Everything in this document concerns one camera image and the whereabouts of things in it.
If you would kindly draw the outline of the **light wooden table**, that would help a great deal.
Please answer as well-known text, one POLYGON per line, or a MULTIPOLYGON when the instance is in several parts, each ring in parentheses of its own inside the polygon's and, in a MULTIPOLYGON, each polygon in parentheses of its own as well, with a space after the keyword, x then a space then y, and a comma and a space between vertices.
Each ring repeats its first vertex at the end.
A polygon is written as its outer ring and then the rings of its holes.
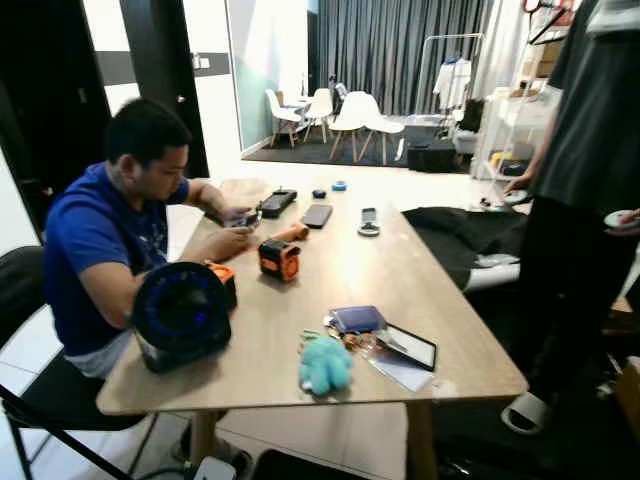
POLYGON ((406 453, 413 479, 436 480, 435 404, 512 398, 526 381, 396 207, 369 186, 349 187, 326 201, 332 218, 302 243, 301 273, 293 282, 261 275, 253 253, 230 260, 238 305, 227 347, 161 374, 148 371, 140 349, 129 347, 100 390, 99 410, 192 413, 192 454, 201 460, 219 410, 319 404, 298 384, 301 333, 320 328, 330 308, 371 305, 389 323, 436 344, 434 379, 410 392, 360 360, 351 388, 324 403, 403 404, 408 429, 392 433, 390 443, 406 453), (357 232, 361 210, 370 207, 378 210, 378 237, 357 232))

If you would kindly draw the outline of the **metal clothes rack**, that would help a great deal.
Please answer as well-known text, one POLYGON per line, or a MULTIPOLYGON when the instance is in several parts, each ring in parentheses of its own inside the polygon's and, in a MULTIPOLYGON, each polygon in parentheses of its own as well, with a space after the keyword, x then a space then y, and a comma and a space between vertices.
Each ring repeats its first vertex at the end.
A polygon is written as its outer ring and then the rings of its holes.
POLYGON ((419 91, 422 97, 420 106, 415 108, 415 114, 422 114, 425 119, 434 120, 436 124, 440 124, 453 113, 453 110, 458 109, 452 108, 447 111, 438 111, 435 108, 433 86, 440 64, 445 63, 445 61, 456 59, 471 61, 472 74, 470 86, 468 86, 468 96, 471 95, 475 70, 474 60, 480 54, 484 36, 484 33, 481 32, 457 33, 457 35, 429 35, 422 41, 422 72, 419 82, 419 91))

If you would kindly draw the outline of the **bunch of metal keys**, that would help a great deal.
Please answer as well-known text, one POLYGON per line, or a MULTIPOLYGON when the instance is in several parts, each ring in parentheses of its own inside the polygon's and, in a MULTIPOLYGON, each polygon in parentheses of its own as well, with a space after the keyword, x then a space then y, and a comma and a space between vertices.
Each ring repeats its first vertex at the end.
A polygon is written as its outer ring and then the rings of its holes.
POLYGON ((353 353, 353 355, 370 356, 384 351, 384 344, 381 343, 378 335, 380 330, 372 330, 372 332, 342 332, 333 316, 325 316, 323 325, 324 332, 329 337, 339 340, 344 348, 353 353))

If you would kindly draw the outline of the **narrow black door panel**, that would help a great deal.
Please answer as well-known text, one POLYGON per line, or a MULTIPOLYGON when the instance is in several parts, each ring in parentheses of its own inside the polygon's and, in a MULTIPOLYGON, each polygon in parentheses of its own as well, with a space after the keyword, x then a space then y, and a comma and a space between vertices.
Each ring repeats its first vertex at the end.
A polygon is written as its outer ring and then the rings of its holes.
POLYGON ((119 0, 119 4, 140 95, 160 102, 183 120, 192 137, 186 174, 209 178, 183 1, 119 0))

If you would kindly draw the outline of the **black box on floor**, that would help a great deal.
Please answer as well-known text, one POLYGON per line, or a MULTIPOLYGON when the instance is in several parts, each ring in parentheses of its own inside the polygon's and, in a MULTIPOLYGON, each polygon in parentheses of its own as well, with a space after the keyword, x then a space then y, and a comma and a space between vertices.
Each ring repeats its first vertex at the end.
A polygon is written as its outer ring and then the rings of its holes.
POLYGON ((460 170, 457 151, 454 150, 452 142, 448 141, 408 146, 404 160, 407 168, 412 172, 447 174, 457 173, 460 170))

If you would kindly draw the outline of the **white shelf unit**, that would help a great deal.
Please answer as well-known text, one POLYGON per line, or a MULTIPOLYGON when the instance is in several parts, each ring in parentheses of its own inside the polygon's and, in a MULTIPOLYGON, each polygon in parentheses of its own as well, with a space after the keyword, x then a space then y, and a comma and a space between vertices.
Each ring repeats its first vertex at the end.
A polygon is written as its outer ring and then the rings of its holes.
POLYGON ((516 151, 525 147, 536 150, 543 145, 549 118, 557 111, 561 92, 556 88, 530 92, 497 87, 485 100, 470 173, 476 180, 504 179, 506 175, 494 166, 492 156, 531 157, 532 154, 516 154, 516 151))

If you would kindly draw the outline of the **orange black boxy tool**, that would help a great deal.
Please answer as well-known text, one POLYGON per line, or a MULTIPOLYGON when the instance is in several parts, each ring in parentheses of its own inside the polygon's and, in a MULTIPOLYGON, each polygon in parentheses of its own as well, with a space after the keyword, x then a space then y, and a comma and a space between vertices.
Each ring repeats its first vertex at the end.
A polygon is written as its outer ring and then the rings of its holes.
POLYGON ((262 274, 293 282, 300 274, 301 248, 282 239, 266 239, 259 246, 259 268, 262 274))

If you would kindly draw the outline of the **red black hanger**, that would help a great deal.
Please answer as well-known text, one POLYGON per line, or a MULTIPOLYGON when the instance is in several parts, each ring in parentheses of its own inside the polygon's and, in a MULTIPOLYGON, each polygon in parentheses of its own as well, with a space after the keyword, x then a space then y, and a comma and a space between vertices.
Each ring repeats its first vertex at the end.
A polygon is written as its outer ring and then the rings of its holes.
POLYGON ((527 46, 557 44, 568 36, 567 32, 557 36, 549 36, 553 27, 568 28, 571 26, 571 15, 579 8, 580 0, 524 0, 522 9, 529 15, 530 20, 536 20, 544 15, 545 23, 538 29, 531 28, 532 35, 527 38, 527 46))

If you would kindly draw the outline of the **white paper sheet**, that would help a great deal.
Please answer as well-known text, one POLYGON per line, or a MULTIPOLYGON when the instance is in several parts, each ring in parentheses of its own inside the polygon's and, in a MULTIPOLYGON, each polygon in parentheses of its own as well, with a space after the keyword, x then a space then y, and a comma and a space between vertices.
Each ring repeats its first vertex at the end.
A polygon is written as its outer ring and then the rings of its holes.
POLYGON ((434 379, 434 371, 393 349, 372 348, 366 353, 366 360, 381 374, 410 392, 419 392, 434 379))

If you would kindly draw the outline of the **long black case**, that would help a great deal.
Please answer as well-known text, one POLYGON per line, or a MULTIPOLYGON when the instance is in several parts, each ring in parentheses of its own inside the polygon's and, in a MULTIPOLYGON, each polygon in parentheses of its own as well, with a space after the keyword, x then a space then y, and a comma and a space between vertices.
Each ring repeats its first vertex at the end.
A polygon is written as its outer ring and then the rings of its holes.
POLYGON ((296 201, 296 189, 275 189, 259 205, 261 219, 276 219, 296 201))

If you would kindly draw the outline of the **seated man in blue shirt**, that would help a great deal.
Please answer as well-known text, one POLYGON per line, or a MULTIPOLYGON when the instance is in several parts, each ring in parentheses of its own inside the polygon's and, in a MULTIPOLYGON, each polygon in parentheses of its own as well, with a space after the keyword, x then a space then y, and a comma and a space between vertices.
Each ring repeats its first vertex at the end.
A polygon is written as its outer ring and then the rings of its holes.
POLYGON ((132 342, 137 289, 168 262, 169 206, 201 210, 221 224, 189 247, 184 262, 227 260, 253 241, 253 229, 224 227, 236 206, 218 187, 186 177, 191 141, 172 110, 133 99, 105 129, 105 159, 47 211, 44 296, 65 358, 87 378, 108 379, 132 342))

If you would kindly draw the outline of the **black folding chair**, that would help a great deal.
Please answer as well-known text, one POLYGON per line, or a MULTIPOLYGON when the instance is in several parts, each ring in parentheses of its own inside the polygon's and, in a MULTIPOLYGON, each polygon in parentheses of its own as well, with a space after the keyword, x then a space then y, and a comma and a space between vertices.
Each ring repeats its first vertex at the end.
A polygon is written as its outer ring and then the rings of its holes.
MULTIPOLYGON (((0 349, 27 323, 29 317, 45 306, 44 248, 23 246, 0 255, 0 349)), ((105 460, 69 430, 92 433, 116 433, 133 428, 145 420, 143 415, 105 415, 96 406, 96 397, 104 381, 87 378, 63 357, 51 358, 50 364, 38 372, 23 393, 0 384, 0 407, 8 421, 26 480, 35 480, 32 460, 28 458, 23 442, 24 429, 45 430, 64 445, 81 454, 88 462, 101 468, 115 480, 133 480, 132 476, 114 463, 105 460)))

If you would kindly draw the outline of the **wide black door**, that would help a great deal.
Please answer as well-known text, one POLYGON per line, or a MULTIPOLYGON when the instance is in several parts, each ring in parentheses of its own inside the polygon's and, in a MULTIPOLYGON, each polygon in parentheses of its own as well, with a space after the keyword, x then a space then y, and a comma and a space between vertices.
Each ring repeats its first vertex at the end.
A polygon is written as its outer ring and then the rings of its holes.
POLYGON ((109 116, 82 1, 0 0, 0 152, 37 234, 109 116))

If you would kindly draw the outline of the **standing person in black clothes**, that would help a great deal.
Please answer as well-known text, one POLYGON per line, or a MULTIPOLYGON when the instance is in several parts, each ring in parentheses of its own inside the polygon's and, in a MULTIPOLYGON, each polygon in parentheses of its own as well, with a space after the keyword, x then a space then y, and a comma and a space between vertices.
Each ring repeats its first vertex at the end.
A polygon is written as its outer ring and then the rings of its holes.
POLYGON ((558 96, 547 137, 512 183, 531 198, 509 352, 527 389, 500 412, 513 433, 548 425, 634 264, 639 67, 640 0, 580 0, 547 83, 558 96))

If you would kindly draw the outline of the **teal plush keychain toy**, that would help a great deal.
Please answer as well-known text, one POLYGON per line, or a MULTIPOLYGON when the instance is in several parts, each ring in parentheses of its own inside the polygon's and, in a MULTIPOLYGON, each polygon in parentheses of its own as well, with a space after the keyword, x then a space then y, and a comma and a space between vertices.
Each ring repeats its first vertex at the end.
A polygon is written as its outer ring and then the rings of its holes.
POLYGON ((326 396, 351 385, 351 353, 337 338, 306 332, 300 347, 298 383, 312 396, 326 396))

